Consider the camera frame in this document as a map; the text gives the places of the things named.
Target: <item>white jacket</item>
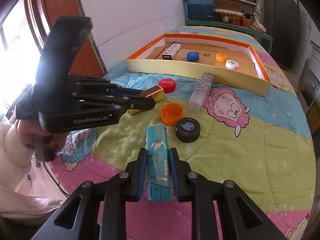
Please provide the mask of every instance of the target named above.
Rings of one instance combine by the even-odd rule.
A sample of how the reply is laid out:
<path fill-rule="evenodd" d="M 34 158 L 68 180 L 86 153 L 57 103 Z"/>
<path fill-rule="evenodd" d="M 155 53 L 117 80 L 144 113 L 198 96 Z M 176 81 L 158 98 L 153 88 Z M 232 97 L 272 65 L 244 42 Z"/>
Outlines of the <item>white jacket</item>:
<path fill-rule="evenodd" d="M 18 140 L 16 125 L 0 125 L 0 215 L 25 224 L 43 222 L 62 204 L 15 192 L 31 169 L 33 153 Z"/>

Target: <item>cardboard box lid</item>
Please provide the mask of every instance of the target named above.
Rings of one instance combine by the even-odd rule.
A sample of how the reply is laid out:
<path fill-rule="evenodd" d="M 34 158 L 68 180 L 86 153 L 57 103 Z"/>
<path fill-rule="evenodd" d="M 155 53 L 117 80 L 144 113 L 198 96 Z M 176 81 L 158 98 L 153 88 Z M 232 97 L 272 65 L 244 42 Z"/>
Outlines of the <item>cardboard box lid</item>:
<path fill-rule="evenodd" d="M 241 12 L 241 4 L 228 0 L 215 0 L 216 9 L 226 9 Z"/>

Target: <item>zipper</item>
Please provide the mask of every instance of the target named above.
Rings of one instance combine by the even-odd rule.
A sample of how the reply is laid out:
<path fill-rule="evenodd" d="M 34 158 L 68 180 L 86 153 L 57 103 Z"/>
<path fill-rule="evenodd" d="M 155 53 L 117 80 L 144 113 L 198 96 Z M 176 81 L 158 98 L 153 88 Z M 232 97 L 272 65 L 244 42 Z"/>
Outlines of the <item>zipper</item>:
<path fill-rule="evenodd" d="M 23 211 L 23 210 L 17 210 L 17 209 L 11 209 L 11 210 L 4 210 L 0 211 L 0 214 L 3 213 L 23 213 L 23 214 L 28 214 L 28 215 L 36 215 L 36 216 L 43 216 L 43 215 L 48 215 L 54 211 L 56 211 L 59 207 L 55 207 L 49 211 L 46 212 L 41 212 L 41 213 L 36 213 L 36 212 L 28 212 L 28 211 Z"/>

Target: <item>red bottle cap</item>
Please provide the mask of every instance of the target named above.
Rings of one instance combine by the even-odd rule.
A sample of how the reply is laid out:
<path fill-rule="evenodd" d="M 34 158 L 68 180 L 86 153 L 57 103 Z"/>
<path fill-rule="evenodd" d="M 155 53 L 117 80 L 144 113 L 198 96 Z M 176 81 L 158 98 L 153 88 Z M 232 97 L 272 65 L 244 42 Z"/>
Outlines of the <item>red bottle cap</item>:
<path fill-rule="evenodd" d="M 176 90 L 176 82 L 172 78 L 164 78 L 159 81 L 158 85 L 163 88 L 166 94 Z"/>

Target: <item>table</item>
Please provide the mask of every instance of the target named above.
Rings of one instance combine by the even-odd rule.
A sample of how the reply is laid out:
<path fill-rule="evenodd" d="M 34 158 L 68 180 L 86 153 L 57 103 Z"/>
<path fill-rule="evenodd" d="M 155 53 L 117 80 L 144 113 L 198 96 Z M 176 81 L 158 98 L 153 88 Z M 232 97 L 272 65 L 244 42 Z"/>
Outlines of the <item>table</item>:
<path fill-rule="evenodd" d="M 260 33 L 257 31 L 254 31 L 252 29 L 244 28 L 241 26 L 229 24 L 229 23 L 222 23 L 222 22 L 209 22 L 209 21 L 194 21 L 194 20 L 186 20 L 186 25 L 187 26 L 208 26 L 208 27 L 218 27 L 222 29 L 227 29 L 227 30 L 233 30 L 241 33 L 246 33 L 251 36 L 258 36 L 261 37 L 265 40 L 268 40 L 269 43 L 269 48 L 267 49 L 268 53 L 271 53 L 271 48 L 272 48 L 272 43 L 273 43 L 273 38 L 269 36 L 268 34 L 265 33 Z"/>

